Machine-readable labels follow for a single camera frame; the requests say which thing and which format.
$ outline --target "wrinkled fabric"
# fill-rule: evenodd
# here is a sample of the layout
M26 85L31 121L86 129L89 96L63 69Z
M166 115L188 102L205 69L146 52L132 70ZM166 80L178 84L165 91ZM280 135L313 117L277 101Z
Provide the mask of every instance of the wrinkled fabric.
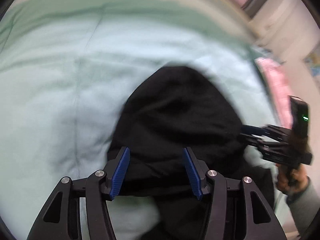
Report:
M268 82L281 126L291 129L293 119L289 96L293 93L281 65L270 58L262 57L257 58L255 62Z
M237 140L241 126L215 86L185 66L159 69L132 93L108 159L114 159L122 146L129 147L130 164L120 194L155 197L161 223L143 239L195 240L201 235L211 201L192 195L182 161L184 147L191 147L209 170L227 178L250 176L273 206L271 172L243 159L246 145Z
M0 22L0 215L10 231L25 240L62 177L104 167L123 104L169 62L200 71L243 123L276 124L251 60L244 43L175 2L28 0L11 8ZM253 148L246 155L272 166ZM147 197L119 196L108 207L119 239L159 221ZM89 239L84 200L81 223Z

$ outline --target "wall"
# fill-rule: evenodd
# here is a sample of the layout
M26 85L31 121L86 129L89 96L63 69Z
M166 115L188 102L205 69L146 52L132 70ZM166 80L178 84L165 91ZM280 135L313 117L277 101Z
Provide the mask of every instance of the wall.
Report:
M320 41L320 30L301 0L268 0L251 21L261 35L258 44L286 63L284 70L295 96L309 104L309 144L314 154L308 175L320 194L320 89L303 62ZM292 220L285 231L295 230Z

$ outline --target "metal screw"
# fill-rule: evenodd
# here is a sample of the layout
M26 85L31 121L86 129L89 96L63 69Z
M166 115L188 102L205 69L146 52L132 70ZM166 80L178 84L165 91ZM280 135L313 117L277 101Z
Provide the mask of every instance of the metal screw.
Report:
M104 171L102 171L102 170L99 170L99 171L96 171L96 176L97 177L101 177L101 176L103 176L104 175Z
M251 182L252 182L252 179L251 179L250 177L244 177L244 178L243 178L243 181L244 181L245 183L251 183Z
M217 176L217 172L214 170L210 170L210 171L208 171L208 175L211 177L214 177L214 176Z
M68 177L64 177L64 178L62 178L62 180L61 180L61 182L63 183L63 184L66 184L66 183L68 183L69 182L69 178Z

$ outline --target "poster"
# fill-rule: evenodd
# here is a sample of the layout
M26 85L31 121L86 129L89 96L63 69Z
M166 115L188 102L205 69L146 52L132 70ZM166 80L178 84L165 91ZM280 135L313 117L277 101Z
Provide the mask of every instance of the poster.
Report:
M320 43L305 57L304 62L320 89Z

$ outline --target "blue finger pad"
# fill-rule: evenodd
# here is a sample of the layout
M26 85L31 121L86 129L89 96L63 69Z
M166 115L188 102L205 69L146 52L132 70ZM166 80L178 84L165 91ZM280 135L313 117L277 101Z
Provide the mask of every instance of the blue finger pad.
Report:
M202 199L202 191L201 191L201 182L200 177L196 171L196 168L191 160L189 152L186 148L183 149L183 163L186 168L187 175L189 178L189 182L192 188L193 194L197 197L198 200Z
M120 192L120 188L125 176L125 173L127 172L128 166L130 162L130 150L129 148L126 148L124 150L124 153L119 161L119 165L116 168L115 173L112 176L111 179L111 190L110 190L110 198L113 200L115 196L117 196Z

